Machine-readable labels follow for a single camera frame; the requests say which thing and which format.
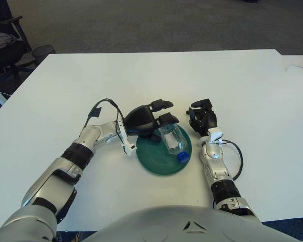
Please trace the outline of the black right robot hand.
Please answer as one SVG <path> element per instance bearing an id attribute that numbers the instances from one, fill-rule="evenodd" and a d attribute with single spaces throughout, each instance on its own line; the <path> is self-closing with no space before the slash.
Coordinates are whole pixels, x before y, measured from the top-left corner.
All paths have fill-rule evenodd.
<path id="1" fill-rule="evenodd" d="M 217 127 L 217 117 L 212 107 L 209 99 L 203 99 L 192 103 L 186 111 L 190 126 L 202 137 L 208 136 L 209 129 Z"/>

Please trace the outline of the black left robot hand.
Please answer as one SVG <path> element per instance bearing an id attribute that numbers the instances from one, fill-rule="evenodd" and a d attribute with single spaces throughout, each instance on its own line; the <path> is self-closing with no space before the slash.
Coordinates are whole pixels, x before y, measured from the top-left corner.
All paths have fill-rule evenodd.
<path id="1" fill-rule="evenodd" d="M 179 120 L 170 112 L 155 118 L 153 113 L 162 109 L 173 107 L 170 101 L 158 99 L 148 105 L 141 105 L 130 111 L 124 118 L 124 126 L 129 136 L 160 143 L 161 137 L 154 133 L 155 130 L 167 125 L 177 124 Z"/>

